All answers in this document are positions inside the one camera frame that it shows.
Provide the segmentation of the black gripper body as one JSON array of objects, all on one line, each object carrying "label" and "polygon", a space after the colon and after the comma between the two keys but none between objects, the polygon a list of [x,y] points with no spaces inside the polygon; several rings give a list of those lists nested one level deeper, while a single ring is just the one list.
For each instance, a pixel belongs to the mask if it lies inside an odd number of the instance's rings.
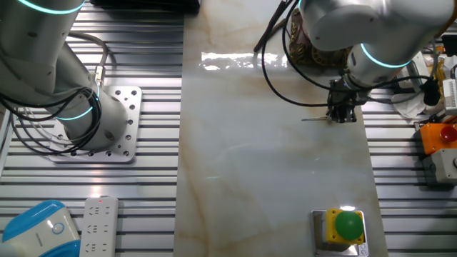
[{"label": "black gripper body", "polygon": [[366,103],[370,91],[345,79],[331,80],[328,106],[357,106]]}]

